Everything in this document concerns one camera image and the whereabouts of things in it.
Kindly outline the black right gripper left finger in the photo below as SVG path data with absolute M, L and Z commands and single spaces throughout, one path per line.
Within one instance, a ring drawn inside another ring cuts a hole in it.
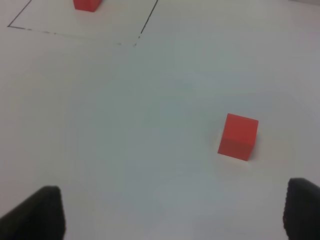
M 0 218 L 2 240 L 63 240 L 66 219 L 58 186 L 44 186 Z

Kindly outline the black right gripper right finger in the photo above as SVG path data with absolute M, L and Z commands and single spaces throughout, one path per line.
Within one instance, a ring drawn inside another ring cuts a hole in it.
M 305 178 L 291 178 L 282 221 L 289 240 L 318 240 L 320 187 Z

